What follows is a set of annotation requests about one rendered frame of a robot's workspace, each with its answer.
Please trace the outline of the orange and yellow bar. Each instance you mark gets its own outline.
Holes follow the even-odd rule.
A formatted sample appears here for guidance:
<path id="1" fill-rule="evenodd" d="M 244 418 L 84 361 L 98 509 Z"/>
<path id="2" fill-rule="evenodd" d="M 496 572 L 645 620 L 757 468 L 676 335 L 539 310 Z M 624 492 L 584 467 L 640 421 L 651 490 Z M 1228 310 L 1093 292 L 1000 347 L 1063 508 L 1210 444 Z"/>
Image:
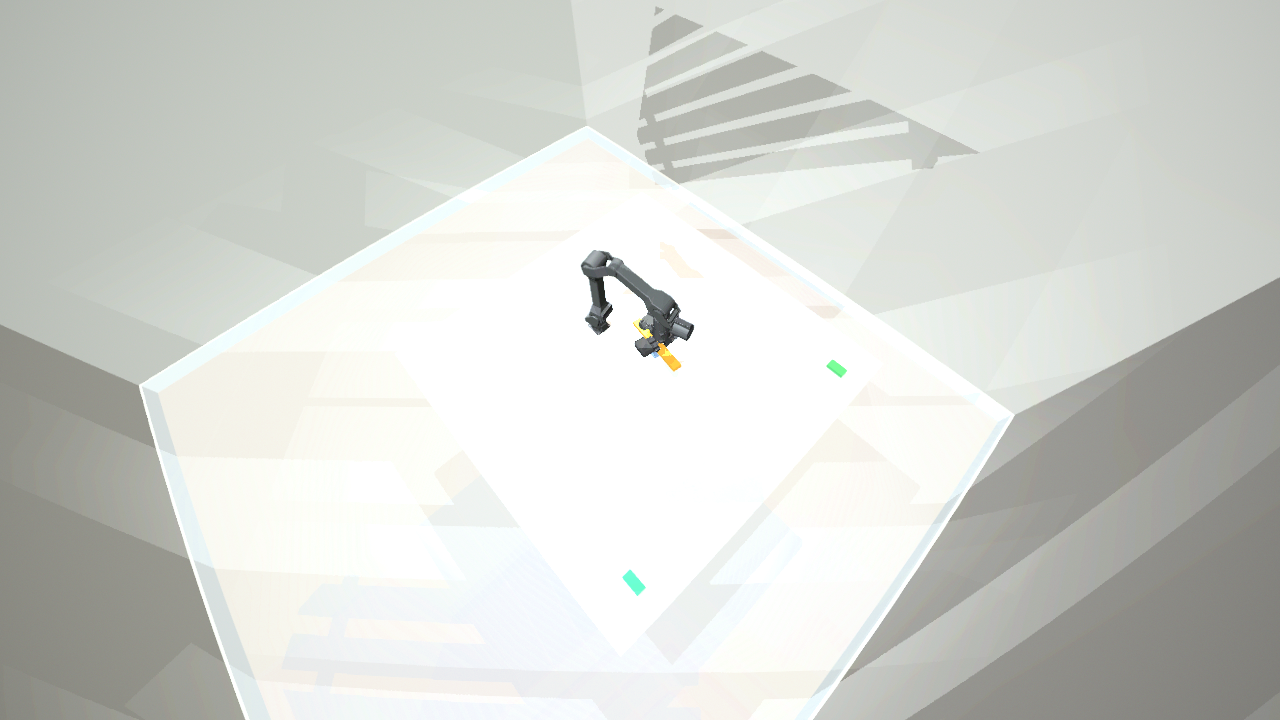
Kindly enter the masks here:
<path id="1" fill-rule="evenodd" d="M 648 338 L 648 337 L 653 336 L 653 334 L 650 334 L 649 329 L 648 331 L 640 329 L 640 327 L 639 327 L 639 322 L 640 320 L 641 320 L 641 318 L 639 318 L 637 320 L 635 320 L 634 325 L 643 334 L 643 337 Z M 666 361 L 666 364 L 671 368 L 672 372 L 676 372 L 681 366 L 681 364 L 678 363 L 678 360 L 669 352 L 668 348 L 666 348 L 666 346 L 663 343 L 662 345 L 658 343 L 658 346 L 660 347 L 660 350 L 658 352 L 660 355 L 660 357 Z"/>

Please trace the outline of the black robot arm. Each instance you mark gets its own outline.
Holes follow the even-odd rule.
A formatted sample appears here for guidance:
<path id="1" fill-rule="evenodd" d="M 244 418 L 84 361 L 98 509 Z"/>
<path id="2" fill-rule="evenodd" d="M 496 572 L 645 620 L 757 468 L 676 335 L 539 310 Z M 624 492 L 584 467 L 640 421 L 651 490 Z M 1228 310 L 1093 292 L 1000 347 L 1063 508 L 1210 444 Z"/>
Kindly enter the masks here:
<path id="1" fill-rule="evenodd" d="M 607 260 L 611 263 L 607 265 Z M 607 265 L 607 266 L 605 266 Z M 605 322 L 607 316 L 614 310 L 613 304 L 605 301 L 605 275 L 614 277 L 628 290 L 631 290 L 646 306 L 646 315 L 639 322 L 639 327 L 643 331 L 650 331 L 653 334 L 653 328 L 664 332 L 669 329 L 671 334 L 677 336 L 681 340 L 689 341 L 692 334 L 695 325 L 690 322 L 678 318 L 681 309 L 676 304 L 675 299 L 666 293 L 663 290 L 655 290 L 646 281 L 643 281 L 632 269 L 630 269 L 621 258 L 613 256 L 611 252 L 602 250 L 593 250 L 588 258 L 582 259 L 580 263 L 582 275 L 588 275 L 590 293 L 593 299 L 593 305 L 584 318 L 588 322 L 588 327 L 596 334 L 602 334 L 607 331 L 611 324 Z M 673 311 L 671 313 L 671 310 Z"/>

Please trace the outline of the teal rectangular bar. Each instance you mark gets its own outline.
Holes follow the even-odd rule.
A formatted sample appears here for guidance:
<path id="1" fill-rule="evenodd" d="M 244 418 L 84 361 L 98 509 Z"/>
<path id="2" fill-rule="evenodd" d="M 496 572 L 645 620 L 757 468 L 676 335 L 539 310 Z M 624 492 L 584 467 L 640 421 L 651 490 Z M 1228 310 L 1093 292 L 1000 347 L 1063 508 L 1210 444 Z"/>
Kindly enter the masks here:
<path id="1" fill-rule="evenodd" d="M 628 588 L 634 591 L 635 594 L 640 594 L 646 588 L 631 570 L 626 571 L 625 575 L 621 578 L 625 580 Z"/>

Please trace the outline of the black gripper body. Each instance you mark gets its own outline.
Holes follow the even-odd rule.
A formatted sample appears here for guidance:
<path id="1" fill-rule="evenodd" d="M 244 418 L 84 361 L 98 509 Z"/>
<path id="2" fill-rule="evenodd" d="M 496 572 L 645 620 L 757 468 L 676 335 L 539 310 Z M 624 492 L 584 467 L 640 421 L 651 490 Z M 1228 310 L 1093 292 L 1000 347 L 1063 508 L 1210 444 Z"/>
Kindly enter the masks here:
<path id="1" fill-rule="evenodd" d="M 635 348 L 637 348 L 639 354 L 641 354 L 643 357 L 646 357 L 648 355 L 650 355 L 653 352 L 653 350 L 658 347 L 658 343 L 662 345 L 663 342 L 666 342 L 667 340 L 669 340 L 669 338 L 672 338 L 675 336 L 675 334 L 669 333 L 669 329 L 664 331 L 664 332 L 657 331 L 654 328 L 653 323 L 652 323 L 652 328 L 653 328 L 653 336 L 650 337 L 649 341 L 646 341 L 646 338 L 643 337 L 643 338 L 635 341 L 635 343 L 634 343 Z"/>

